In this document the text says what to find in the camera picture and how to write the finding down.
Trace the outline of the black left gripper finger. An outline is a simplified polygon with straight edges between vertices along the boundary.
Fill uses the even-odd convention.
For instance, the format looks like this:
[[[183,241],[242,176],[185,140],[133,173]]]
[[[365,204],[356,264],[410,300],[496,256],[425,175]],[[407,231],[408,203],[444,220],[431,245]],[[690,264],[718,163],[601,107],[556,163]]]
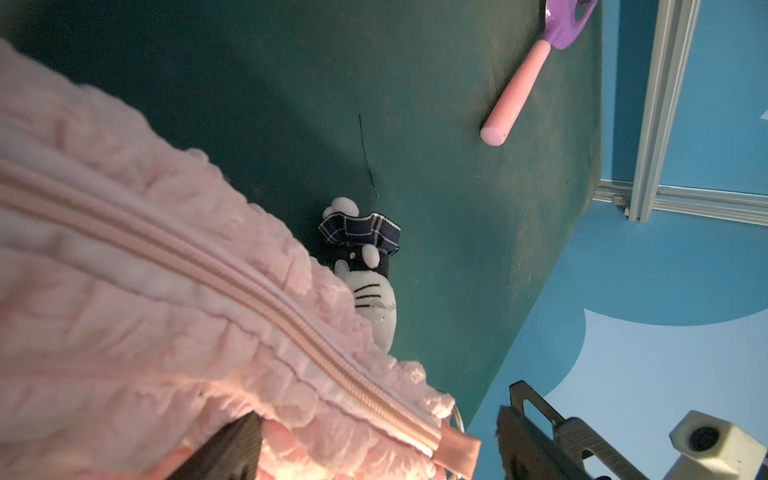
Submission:
[[[168,480],[253,480],[262,442],[262,418],[251,412],[221,428]]]

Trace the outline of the pink fluffy zipper bag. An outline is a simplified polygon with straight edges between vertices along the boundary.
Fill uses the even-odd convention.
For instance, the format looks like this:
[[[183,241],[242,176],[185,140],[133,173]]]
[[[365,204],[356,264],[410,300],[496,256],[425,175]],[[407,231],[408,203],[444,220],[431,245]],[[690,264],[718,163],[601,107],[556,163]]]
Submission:
[[[470,478],[454,399],[332,266],[202,151],[2,44],[3,478],[168,479],[251,412],[255,479]]]

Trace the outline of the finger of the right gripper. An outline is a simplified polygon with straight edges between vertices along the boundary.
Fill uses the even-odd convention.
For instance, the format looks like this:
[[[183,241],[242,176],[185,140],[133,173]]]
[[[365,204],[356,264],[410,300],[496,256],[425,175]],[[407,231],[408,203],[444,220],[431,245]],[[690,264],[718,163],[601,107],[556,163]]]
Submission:
[[[510,405],[499,410],[497,440],[508,479],[587,479],[584,461],[595,457],[610,479],[645,477],[584,420],[563,417],[527,382],[509,386]],[[547,436],[526,415],[529,403],[551,424]]]

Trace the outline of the white plush cat keychain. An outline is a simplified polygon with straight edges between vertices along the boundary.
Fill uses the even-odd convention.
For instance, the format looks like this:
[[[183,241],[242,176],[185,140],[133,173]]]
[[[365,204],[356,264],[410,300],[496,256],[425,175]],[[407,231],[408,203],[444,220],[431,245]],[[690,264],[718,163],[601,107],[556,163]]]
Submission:
[[[363,216],[356,202],[337,197],[323,211],[318,231],[334,249],[332,270],[351,290],[356,313],[370,322],[374,343],[389,352],[397,325],[389,271],[400,249],[400,227],[380,213]]]

